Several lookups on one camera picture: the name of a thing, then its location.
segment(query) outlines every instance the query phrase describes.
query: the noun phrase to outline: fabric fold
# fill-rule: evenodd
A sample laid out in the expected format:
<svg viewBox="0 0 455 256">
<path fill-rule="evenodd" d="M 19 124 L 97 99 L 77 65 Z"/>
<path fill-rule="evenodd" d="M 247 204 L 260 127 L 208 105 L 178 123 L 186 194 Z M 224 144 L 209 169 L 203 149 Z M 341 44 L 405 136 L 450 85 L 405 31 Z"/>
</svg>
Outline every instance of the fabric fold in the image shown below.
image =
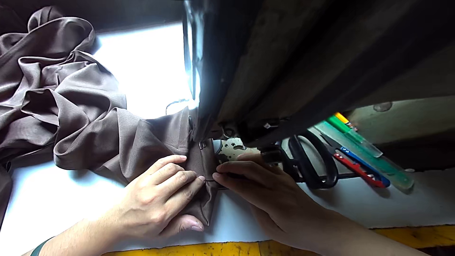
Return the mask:
<svg viewBox="0 0 455 256">
<path fill-rule="evenodd" d="M 28 33 L 0 36 L 0 164 L 53 147 L 60 168 L 127 184 L 159 158 L 183 154 L 182 167 L 211 179 L 212 143 L 200 149 L 191 140 L 189 110 L 147 120 L 127 111 L 117 80 L 90 55 L 97 42 L 88 21 L 45 7 L 27 27 Z M 11 180 L 0 171 L 5 205 Z M 208 225 L 216 191 L 208 181 L 182 213 Z"/>
</svg>

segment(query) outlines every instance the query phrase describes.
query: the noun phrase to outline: sewing machine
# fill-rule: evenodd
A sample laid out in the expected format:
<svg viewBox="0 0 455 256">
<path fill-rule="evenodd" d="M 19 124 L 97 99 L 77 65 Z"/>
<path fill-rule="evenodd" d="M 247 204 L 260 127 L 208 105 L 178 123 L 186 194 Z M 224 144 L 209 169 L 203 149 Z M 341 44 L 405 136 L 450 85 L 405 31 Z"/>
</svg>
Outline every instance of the sewing machine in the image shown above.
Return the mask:
<svg viewBox="0 0 455 256">
<path fill-rule="evenodd" d="M 336 111 L 453 95 L 449 5 L 185 1 L 193 140 L 238 137 L 264 147 Z"/>
</svg>

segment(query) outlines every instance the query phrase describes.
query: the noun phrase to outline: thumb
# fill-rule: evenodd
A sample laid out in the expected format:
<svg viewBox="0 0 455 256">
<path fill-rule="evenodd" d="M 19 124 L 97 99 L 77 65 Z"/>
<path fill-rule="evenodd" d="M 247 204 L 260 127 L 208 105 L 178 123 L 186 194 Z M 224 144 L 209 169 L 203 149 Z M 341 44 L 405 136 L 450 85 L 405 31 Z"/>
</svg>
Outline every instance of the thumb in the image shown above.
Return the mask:
<svg viewBox="0 0 455 256">
<path fill-rule="evenodd" d="M 193 215 L 175 216 L 161 231 L 160 236 L 170 237 L 183 230 L 204 231 L 204 225 Z"/>
</svg>

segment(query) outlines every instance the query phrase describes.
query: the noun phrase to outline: white table surface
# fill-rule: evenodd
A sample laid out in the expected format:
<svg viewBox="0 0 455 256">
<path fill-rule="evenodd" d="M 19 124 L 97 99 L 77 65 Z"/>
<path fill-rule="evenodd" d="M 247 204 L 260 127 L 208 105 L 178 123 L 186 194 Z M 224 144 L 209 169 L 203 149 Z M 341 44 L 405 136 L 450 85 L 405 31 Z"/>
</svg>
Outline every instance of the white table surface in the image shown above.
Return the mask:
<svg viewBox="0 0 455 256">
<path fill-rule="evenodd" d="M 332 189 L 310 191 L 318 203 L 373 227 L 455 224 L 454 171 L 415 173 L 413 193 L 394 187 L 370 188 L 362 179 L 342 179 Z M 69 171 L 53 162 L 17 168 L 13 191 L 0 230 L 0 255 L 20 255 L 80 219 L 112 204 L 122 185 L 90 171 Z M 203 233 L 186 231 L 162 241 L 124 241 L 114 251 L 160 248 L 226 241 L 263 241 L 262 233 L 242 198 L 218 193 L 212 222 Z"/>
</svg>

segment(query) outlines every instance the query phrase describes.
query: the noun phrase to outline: wrist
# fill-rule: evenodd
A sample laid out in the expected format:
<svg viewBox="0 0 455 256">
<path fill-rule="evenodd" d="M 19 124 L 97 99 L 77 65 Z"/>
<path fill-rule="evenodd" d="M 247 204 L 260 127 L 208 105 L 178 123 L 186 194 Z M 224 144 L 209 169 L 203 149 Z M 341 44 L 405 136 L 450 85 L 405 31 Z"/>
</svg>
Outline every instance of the wrist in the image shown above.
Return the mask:
<svg viewBox="0 0 455 256">
<path fill-rule="evenodd" d="M 86 221 L 94 236 L 102 238 L 108 244 L 114 244 L 124 239 L 122 227 L 111 211 L 107 211 L 98 218 L 87 219 Z"/>
</svg>

